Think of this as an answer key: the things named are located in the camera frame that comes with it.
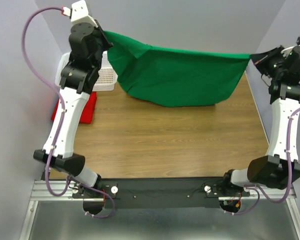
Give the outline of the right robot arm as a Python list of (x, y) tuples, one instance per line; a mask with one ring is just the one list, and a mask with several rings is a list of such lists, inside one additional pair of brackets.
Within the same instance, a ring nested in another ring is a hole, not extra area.
[(238, 188), (259, 184), (283, 190), (300, 178), (297, 131), (300, 108), (300, 44), (276, 47), (251, 55), (256, 69), (271, 79), (268, 92), (272, 127), (265, 156), (252, 160), (246, 169), (229, 170), (220, 191), (231, 196)]

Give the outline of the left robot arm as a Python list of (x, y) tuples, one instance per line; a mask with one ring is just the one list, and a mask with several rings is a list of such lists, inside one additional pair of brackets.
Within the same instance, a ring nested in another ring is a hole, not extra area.
[(99, 78), (103, 53), (112, 47), (101, 27), (79, 22), (71, 27), (71, 52), (60, 73), (60, 97), (57, 112), (42, 149), (35, 150), (35, 160), (70, 175), (84, 185), (91, 198), (101, 191), (101, 177), (85, 165), (85, 157), (74, 153), (74, 141), (80, 118)]

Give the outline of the green t shirt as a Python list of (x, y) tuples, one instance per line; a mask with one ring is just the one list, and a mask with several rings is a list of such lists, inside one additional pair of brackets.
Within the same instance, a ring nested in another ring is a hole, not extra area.
[(107, 59), (131, 97), (164, 107), (210, 106), (227, 100), (249, 61), (248, 53), (164, 48), (106, 31)]

